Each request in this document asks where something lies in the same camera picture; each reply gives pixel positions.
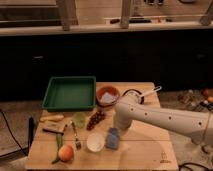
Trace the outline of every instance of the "green plastic tray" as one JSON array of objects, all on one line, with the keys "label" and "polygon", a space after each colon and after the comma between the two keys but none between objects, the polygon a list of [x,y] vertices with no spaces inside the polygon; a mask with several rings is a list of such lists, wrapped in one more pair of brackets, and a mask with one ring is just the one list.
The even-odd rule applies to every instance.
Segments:
[{"label": "green plastic tray", "polygon": [[52,77],[42,107],[49,112],[92,110],[95,107],[96,78]]}]

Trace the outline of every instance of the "food item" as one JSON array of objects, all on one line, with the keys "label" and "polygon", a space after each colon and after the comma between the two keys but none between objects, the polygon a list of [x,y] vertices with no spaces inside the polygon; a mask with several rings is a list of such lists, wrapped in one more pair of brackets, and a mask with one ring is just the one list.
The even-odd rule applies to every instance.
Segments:
[{"label": "food item", "polygon": [[50,115],[50,116],[42,116],[40,118],[40,121],[41,122],[44,122],[44,121],[61,121],[62,119],[64,119],[64,115],[61,115],[61,114],[58,114],[58,115]]},{"label": "food item", "polygon": [[208,88],[205,88],[203,91],[202,91],[202,93],[203,93],[203,95],[205,96],[205,97],[209,97],[210,96],[210,90],[208,89]]},{"label": "food item", "polygon": [[209,96],[209,97],[207,98],[207,100],[208,100],[209,103],[213,103],[213,96]]},{"label": "food item", "polygon": [[[60,133],[56,134],[56,142],[57,142],[57,147],[58,147],[58,151],[59,151],[59,149],[63,146],[62,134],[60,134]],[[60,158],[59,158],[59,155],[58,155],[58,151],[57,151],[57,155],[56,155],[55,160],[52,161],[52,164],[55,164],[58,161],[60,161]]]},{"label": "food item", "polygon": [[85,126],[85,113],[83,112],[76,112],[72,116],[72,121],[74,122],[77,128],[83,128]]},{"label": "food item", "polygon": [[103,111],[97,111],[90,117],[90,120],[87,124],[87,130],[92,130],[95,125],[98,124],[100,121],[104,120],[105,117],[106,114]]},{"label": "food item", "polygon": [[61,161],[68,162],[74,158],[74,150],[70,145],[63,145],[59,151],[58,156]]}]

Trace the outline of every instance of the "cabinet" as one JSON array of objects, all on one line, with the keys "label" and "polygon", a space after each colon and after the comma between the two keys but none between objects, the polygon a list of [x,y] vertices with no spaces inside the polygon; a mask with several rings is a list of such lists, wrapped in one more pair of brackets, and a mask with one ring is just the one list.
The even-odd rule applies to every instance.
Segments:
[{"label": "cabinet", "polygon": [[51,76],[213,86],[212,29],[0,38],[0,99],[42,99]]}]

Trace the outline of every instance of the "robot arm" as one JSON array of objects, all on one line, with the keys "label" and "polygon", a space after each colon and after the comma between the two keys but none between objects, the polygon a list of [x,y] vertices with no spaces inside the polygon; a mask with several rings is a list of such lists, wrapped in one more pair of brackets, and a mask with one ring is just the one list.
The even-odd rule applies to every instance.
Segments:
[{"label": "robot arm", "polygon": [[140,95],[130,92],[115,106],[115,127],[127,129],[138,120],[213,145],[213,116],[209,113],[153,108],[139,104]]}]

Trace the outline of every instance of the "black cable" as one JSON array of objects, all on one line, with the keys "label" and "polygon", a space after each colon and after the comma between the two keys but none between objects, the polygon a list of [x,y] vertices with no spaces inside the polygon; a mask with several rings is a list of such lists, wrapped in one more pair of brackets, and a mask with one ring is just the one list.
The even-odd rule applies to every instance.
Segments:
[{"label": "black cable", "polygon": [[188,167],[188,166],[184,166],[184,165],[179,167],[179,171],[181,171],[182,168],[186,168],[186,169],[188,169],[188,170],[190,170],[190,171],[193,171],[192,168],[190,168],[190,167]]},{"label": "black cable", "polygon": [[18,142],[18,141],[16,140],[16,138],[14,137],[14,135],[13,135],[11,129],[10,129],[10,126],[9,126],[9,124],[8,124],[8,121],[7,121],[6,117],[5,117],[5,114],[4,114],[4,112],[3,112],[2,109],[0,109],[0,113],[2,114],[2,116],[3,116],[4,120],[5,120],[5,123],[6,123],[6,125],[7,125],[7,128],[8,128],[8,130],[9,130],[9,132],[10,132],[10,134],[11,134],[13,140],[14,140],[14,141],[16,142],[16,144],[20,147],[20,149],[21,149],[21,151],[23,152],[23,154],[24,154],[25,156],[27,156],[27,153],[25,153],[24,149],[21,147],[21,145],[19,144],[19,142]]},{"label": "black cable", "polygon": [[203,168],[204,171],[210,171],[210,170],[211,170],[211,169],[209,169],[208,167],[203,166],[203,165],[201,165],[201,164],[192,163],[192,162],[187,162],[187,163],[183,163],[183,164],[181,164],[181,165],[179,166],[179,171],[181,171],[181,169],[184,168],[184,167],[187,168],[187,169],[189,169],[189,170],[191,170],[191,171],[193,171],[193,169],[191,169],[190,167],[188,167],[188,166],[186,166],[186,165],[197,166],[197,167]]}]

